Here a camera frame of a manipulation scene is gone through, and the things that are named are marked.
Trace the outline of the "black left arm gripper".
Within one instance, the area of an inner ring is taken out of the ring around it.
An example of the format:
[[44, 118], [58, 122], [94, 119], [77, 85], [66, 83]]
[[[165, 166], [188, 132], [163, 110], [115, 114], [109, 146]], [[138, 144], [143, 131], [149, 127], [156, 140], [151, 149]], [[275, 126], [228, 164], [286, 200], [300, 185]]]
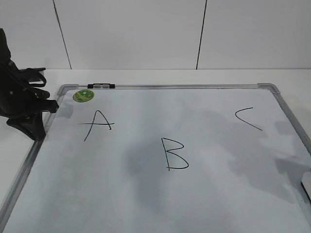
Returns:
[[0, 114], [11, 126], [34, 141], [43, 140], [46, 132], [42, 112], [55, 113], [57, 101], [42, 88], [47, 80], [45, 67], [19, 69], [11, 59], [6, 35], [0, 30]]

